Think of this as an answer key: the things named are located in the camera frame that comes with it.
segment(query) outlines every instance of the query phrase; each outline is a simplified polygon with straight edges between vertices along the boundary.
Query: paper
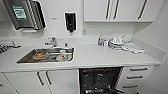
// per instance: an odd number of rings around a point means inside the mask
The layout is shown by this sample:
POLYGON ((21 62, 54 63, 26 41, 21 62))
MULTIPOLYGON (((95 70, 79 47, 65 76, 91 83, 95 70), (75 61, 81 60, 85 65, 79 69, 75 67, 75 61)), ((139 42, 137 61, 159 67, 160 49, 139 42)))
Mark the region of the paper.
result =
POLYGON ((134 44, 133 42, 124 44, 124 46, 122 46, 122 49, 125 50, 125 51, 133 52, 135 54, 145 52, 145 50, 143 48, 134 44))

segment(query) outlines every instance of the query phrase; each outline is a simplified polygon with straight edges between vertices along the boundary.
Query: white cabinet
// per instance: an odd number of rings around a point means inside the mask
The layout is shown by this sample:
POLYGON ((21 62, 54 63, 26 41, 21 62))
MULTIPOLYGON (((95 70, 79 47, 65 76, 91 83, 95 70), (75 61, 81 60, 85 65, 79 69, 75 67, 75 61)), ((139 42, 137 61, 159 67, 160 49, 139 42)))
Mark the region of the white cabinet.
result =
POLYGON ((0 73, 0 94, 18 94, 2 73, 0 73))
POLYGON ((51 94, 43 72, 5 73, 19 94, 51 94))
POLYGON ((112 0, 110 21, 133 22, 140 0, 112 0))
POLYGON ((143 87, 153 66, 124 67, 116 89, 134 94, 143 87))
POLYGON ((5 73, 20 94, 79 94, 79 73, 74 70, 5 73))
POLYGON ((163 1, 164 0, 141 0, 134 21, 154 21, 159 13, 163 1))
POLYGON ((109 21, 111 0, 84 0, 84 21, 109 21))
POLYGON ((140 0, 84 0, 84 21, 133 21, 140 0))
POLYGON ((78 70, 48 71, 52 94, 80 94, 78 70))
POLYGON ((151 22, 164 0, 84 0, 85 22, 151 22))

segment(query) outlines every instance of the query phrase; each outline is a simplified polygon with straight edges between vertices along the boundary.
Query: paper towel dispenser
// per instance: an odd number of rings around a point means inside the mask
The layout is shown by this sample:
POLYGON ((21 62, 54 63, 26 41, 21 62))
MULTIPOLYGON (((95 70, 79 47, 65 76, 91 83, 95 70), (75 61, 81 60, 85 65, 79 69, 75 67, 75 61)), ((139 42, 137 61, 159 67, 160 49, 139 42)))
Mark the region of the paper towel dispenser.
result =
POLYGON ((40 3, 32 0, 3 0, 9 16, 16 28, 45 28, 40 3))

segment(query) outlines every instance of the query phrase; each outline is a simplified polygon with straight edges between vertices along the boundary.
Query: cabinet handle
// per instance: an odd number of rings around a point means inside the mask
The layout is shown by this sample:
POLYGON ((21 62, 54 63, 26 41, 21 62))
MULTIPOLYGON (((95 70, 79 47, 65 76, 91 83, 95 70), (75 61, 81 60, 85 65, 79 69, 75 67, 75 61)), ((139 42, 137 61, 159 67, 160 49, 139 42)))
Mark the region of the cabinet handle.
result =
POLYGON ((106 20, 108 18, 109 7, 110 7, 110 0, 108 0, 107 12, 106 12, 106 20))
POLYGON ((144 68, 144 69, 130 69, 130 71, 144 71, 144 70, 148 70, 148 68, 144 68))
POLYGON ((40 83, 41 83, 41 85, 43 86, 43 85, 44 85, 44 83, 43 83, 43 81, 42 81, 42 79, 41 79, 41 77, 40 77, 40 75, 39 75, 39 71, 37 72, 37 77, 39 78, 40 83))
POLYGON ((47 76, 47 79, 48 79, 49 84, 51 85, 52 82, 51 82, 51 80, 50 80, 50 78, 49 78, 48 71, 46 71, 46 76, 47 76))
POLYGON ((143 4, 142 9, 141 9, 141 12, 140 12, 140 14, 139 14, 139 16, 138 16, 138 20, 139 20, 139 19, 141 18, 141 16, 142 16, 142 13, 143 13, 143 11, 144 11, 144 9, 145 9, 146 3, 147 3, 147 0, 144 1, 144 4, 143 4))
POLYGON ((3 84, 0 84, 0 87, 2 87, 3 86, 3 84))
POLYGON ((115 9, 115 14, 114 14, 113 19, 115 19, 115 18, 116 18, 116 15, 117 15, 118 3, 119 3, 119 0, 117 0, 116 9, 115 9))
POLYGON ((132 77, 127 76, 127 79, 135 79, 135 78, 143 78, 143 76, 142 75, 140 75, 140 76, 132 76, 132 77))
POLYGON ((134 87, 138 87, 138 85, 134 85, 134 86, 123 86, 123 88, 134 88, 134 87))

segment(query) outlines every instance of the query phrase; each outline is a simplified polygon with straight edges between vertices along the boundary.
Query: cabinet door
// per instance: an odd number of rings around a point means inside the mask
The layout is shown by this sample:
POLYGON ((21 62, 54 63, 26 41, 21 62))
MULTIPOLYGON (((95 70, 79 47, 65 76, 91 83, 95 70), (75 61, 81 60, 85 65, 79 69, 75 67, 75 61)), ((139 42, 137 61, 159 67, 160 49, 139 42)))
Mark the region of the cabinet door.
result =
POLYGON ((112 0, 110 21, 133 21, 140 0, 112 0))
POLYGON ((135 21, 151 22, 157 17, 164 0, 141 0, 135 21))
POLYGON ((18 94, 2 73, 0 73, 0 94, 18 94))
POLYGON ((109 21, 111 0, 84 0, 84 21, 109 21))
POLYGON ((78 70, 58 70, 46 73, 52 94, 80 94, 78 70))
POLYGON ((51 94, 42 72, 14 72, 4 74, 19 94, 51 94))

